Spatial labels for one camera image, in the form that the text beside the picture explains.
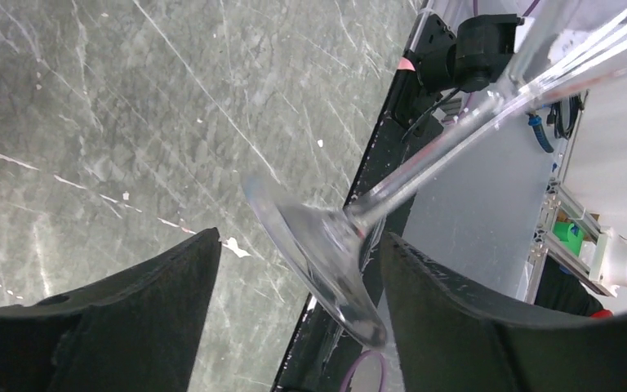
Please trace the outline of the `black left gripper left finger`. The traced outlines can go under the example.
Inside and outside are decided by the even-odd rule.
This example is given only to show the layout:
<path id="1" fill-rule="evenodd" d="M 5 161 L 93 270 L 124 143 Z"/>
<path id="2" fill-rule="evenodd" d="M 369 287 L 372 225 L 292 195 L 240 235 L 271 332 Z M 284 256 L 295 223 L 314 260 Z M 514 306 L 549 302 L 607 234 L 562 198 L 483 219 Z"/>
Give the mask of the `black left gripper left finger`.
<path id="1" fill-rule="evenodd" d="M 185 391 L 220 264 L 205 229 L 30 306 L 0 307 L 0 391 Z"/>

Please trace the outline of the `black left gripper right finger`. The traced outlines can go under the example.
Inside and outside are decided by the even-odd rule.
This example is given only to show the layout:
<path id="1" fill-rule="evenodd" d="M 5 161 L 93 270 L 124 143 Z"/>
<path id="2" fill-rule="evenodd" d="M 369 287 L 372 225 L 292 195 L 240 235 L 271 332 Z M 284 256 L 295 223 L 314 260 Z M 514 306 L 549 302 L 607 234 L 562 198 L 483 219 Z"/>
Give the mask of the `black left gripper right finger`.
<path id="1" fill-rule="evenodd" d="M 495 292 L 396 234 L 381 274 L 408 391 L 627 391 L 627 314 L 587 318 Z"/>

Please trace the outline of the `clear wine glass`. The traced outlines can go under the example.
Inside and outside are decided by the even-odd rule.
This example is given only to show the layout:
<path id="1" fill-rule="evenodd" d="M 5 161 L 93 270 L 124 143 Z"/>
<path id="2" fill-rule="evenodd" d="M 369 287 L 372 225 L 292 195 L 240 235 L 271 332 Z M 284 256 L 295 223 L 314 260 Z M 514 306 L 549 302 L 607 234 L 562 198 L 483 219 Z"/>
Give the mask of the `clear wine glass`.
<path id="1" fill-rule="evenodd" d="M 456 67 L 477 69 L 485 98 L 369 192 L 341 209 L 310 207 L 271 176 L 244 176 L 251 209 L 317 302 L 361 345 L 386 328 L 362 282 L 359 256 L 374 226 L 505 120 L 627 74 L 627 1 L 547 1 L 506 38 L 479 18 L 458 33 Z"/>

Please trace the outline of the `aluminium rail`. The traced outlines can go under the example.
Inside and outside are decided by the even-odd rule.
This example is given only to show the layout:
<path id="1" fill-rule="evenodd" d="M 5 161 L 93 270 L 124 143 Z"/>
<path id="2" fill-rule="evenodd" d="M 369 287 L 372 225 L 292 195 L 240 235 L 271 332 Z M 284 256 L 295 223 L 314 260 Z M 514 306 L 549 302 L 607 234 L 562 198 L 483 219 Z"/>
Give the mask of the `aluminium rail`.
<path id="1" fill-rule="evenodd" d="M 587 212 L 560 180 L 551 178 L 527 254 L 524 269 L 526 286 L 520 294 L 522 300 L 530 304 L 535 302 L 547 257 L 593 293 L 614 296 L 614 288 L 604 287 L 600 278 L 591 275 L 592 259 L 580 257 L 584 245 L 595 245 L 600 234 L 601 226 L 597 218 Z"/>

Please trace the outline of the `green object on frame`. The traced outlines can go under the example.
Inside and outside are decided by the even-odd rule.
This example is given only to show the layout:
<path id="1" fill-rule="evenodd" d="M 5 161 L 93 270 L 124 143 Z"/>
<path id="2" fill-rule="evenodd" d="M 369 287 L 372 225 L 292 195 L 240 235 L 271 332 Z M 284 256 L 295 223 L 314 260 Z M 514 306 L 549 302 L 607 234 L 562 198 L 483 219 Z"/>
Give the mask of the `green object on frame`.
<path id="1" fill-rule="evenodd" d="M 557 221 L 553 226 L 553 233 L 575 256 L 580 255 L 585 232 L 577 224 L 570 221 Z"/>

